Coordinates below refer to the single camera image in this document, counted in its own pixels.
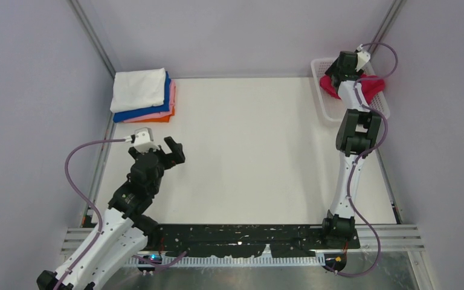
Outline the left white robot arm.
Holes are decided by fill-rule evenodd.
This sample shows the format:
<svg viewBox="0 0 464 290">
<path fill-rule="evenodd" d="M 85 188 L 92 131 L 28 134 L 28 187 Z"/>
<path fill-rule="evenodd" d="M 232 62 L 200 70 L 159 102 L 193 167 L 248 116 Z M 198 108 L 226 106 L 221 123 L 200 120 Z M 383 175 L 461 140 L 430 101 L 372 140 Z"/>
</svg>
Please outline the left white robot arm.
<svg viewBox="0 0 464 290">
<path fill-rule="evenodd" d="M 171 150 L 165 153 L 148 130 L 122 140 L 131 143 L 128 152 L 134 160 L 126 181 L 103 212 L 83 197 L 97 215 L 97 225 L 55 271 L 38 276 L 39 289 L 101 289 L 134 254 L 160 245 L 161 234 L 154 230 L 158 224 L 144 213 L 160 190 L 164 172 L 185 162 L 183 146 L 165 137 Z"/>
</svg>

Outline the magenta t-shirt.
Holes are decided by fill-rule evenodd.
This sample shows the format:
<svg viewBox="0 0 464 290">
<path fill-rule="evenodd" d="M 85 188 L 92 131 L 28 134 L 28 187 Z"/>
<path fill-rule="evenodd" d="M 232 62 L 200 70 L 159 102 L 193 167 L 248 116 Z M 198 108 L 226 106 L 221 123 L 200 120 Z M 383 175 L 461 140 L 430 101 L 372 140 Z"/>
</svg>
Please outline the magenta t-shirt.
<svg viewBox="0 0 464 290">
<path fill-rule="evenodd" d="M 385 81 L 383 79 L 378 79 L 376 75 L 366 75 L 362 74 L 362 78 L 368 78 L 368 80 L 362 81 L 362 93 L 370 105 L 373 101 L 374 96 L 385 89 Z M 337 94 L 335 88 L 332 86 L 332 80 L 329 76 L 323 76 L 319 79 L 320 88 L 328 93 L 331 97 L 335 99 L 341 99 Z"/>
</svg>

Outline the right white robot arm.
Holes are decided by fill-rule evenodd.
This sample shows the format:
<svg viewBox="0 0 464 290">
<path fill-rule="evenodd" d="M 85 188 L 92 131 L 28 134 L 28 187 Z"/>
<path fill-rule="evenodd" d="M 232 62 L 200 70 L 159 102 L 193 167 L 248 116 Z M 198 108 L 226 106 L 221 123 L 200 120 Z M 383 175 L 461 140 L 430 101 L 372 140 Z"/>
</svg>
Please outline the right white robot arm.
<svg viewBox="0 0 464 290">
<path fill-rule="evenodd" d="M 358 83 L 369 60 L 370 54 L 359 48 L 342 51 L 325 72 L 346 108 L 335 141 L 340 154 L 335 196 L 320 233 L 322 243 L 329 248 L 341 247 L 355 237 L 354 200 L 359 177 L 366 156 L 376 144 L 382 121 L 369 109 Z"/>
</svg>

